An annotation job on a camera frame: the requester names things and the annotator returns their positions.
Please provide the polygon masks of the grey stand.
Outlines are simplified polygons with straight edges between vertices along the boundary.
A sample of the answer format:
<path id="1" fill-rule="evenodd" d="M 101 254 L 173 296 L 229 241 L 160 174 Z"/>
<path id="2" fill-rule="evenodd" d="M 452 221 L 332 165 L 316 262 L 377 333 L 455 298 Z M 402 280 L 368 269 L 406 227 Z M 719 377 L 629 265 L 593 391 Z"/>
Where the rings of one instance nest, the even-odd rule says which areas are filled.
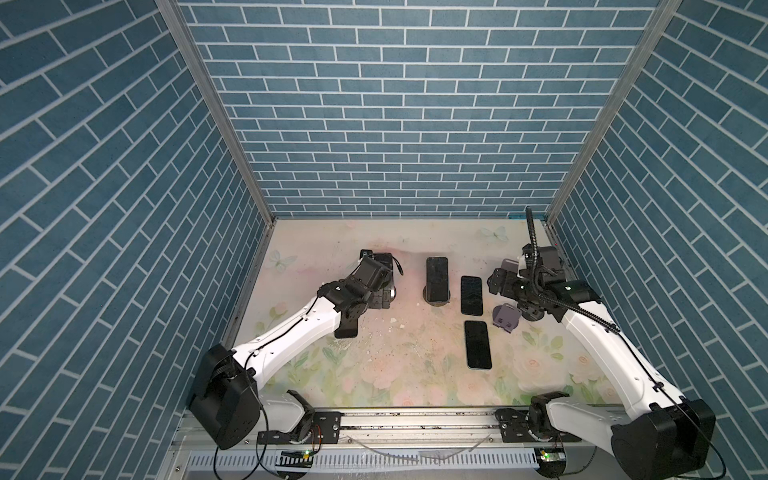
<path id="1" fill-rule="evenodd" d="M 519 262 L 515 259 L 505 258 L 502 260 L 501 269 L 515 276 L 519 271 Z"/>
<path id="2" fill-rule="evenodd" d="M 521 311 L 511 304 L 502 304 L 493 308 L 492 323 L 507 333 L 512 333 L 519 325 Z"/>

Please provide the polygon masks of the black phone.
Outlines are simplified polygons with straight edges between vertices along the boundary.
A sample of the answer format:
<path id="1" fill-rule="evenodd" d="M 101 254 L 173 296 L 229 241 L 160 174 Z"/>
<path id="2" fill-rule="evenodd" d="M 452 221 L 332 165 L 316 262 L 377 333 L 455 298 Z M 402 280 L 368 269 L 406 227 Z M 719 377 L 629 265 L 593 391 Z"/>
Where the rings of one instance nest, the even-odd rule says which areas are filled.
<path id="1" fill-rule="evenodd" d="M 340 321 L 333 334 L 336 339 L 352 339 L 358 335 L 359 316 L 342 313 Z"/>
<path id="2" fill-rule="evenodd" d="M 475 276 L 462 276 L 460 289 L 461 313 L 481 317 L 484 314 L 482 280 Z"/>

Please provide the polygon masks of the teal-edged phone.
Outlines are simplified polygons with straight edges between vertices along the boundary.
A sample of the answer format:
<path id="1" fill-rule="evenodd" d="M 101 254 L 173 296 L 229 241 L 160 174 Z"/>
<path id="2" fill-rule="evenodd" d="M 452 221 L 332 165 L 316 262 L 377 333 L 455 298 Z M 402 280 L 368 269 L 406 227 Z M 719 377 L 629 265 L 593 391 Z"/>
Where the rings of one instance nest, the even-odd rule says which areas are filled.
<path id="1" fill-rule="evenodd" d="M 434 291 L 450 291 L 448 259 L 446 257 L 427 258 L 426 286 Z"/>

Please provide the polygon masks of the teal phone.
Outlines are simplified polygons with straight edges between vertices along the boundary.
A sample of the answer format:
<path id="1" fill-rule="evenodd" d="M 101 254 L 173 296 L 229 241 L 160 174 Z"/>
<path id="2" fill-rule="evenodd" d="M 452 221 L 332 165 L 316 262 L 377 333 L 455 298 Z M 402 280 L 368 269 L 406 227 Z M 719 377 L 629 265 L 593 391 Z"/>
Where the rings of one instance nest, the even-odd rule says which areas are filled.
<path id="1" fill-rule="evenodd" d="M 464 322 L 464 334 L 468 367 L 477 370 L 490 370 L 492 357 L 486 323 L 466 320 Z"/>

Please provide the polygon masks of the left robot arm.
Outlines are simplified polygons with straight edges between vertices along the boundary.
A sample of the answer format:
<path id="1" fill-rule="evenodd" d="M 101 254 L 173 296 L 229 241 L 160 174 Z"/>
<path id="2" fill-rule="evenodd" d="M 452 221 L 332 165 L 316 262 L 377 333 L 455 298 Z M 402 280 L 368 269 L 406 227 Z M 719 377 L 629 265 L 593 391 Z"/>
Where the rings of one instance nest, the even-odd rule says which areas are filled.
<path id="1" fill-rule="evenodd" d="M 254 431 L 304 441 L 313 429 L 314 407 L 294 390 L 279 396 L 261 390 L 317 340 L 356 337 L 363 314 L 390 307 L 396 298 L 395 275 L 402 273 L 392 254 L 363 250 L 347 277 L 320 286 L 287 320 L 233 348 L 212 346 L 195 373 L 188 409 L 216 447 L 230 449 Z"/>

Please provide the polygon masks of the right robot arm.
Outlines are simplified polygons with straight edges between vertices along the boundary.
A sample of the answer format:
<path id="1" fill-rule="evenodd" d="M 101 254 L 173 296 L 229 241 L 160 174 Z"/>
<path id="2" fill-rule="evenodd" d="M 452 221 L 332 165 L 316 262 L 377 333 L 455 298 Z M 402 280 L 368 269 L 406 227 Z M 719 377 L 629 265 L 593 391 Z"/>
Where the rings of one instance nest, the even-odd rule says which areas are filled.
<path id="1" fill-rule="evenodd" d="M 552 316 L 589 353 L 614 387 L 622 407 L 580 402 L 564 392 L 532 398 L 530 434 L 561 434 L 611 454 L 632 479 L 684 478 L 705 466 L 714 448 L 716 416 L 703 400 L 689 400 L 630 343 L 584 280 L 567 281 L 551 269 L 513 272 L 499 267 L 487 280 L 493 295 L 514 301 L 524 319 Z"/>

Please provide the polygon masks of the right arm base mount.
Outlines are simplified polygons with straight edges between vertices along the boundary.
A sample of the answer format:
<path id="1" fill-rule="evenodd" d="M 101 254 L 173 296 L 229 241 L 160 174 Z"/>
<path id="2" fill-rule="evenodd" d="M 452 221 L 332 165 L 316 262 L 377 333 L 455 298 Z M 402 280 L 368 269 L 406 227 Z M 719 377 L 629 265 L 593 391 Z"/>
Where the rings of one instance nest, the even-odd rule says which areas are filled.
<path id="1" fill-rule="evenodd" d="M 527 410 L 499 408 L 494 411 L 503 443 L 577 443 L 582 439 L 570 433 L 545 429 L 530 422 Z"/>

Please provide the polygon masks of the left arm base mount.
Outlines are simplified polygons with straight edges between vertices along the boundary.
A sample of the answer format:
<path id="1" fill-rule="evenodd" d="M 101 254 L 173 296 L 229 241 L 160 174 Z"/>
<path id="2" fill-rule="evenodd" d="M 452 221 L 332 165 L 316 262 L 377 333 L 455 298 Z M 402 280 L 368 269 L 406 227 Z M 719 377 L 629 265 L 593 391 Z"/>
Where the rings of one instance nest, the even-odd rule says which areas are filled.
<path id="1" fill-rule="evenodd" d="M 335 445 L 339 441 L 342 417 L 340 411 L 315 411 L 312 420 L 305 415 L 292 431 L 260 431 L 257 440 L 267 445 Z"/>

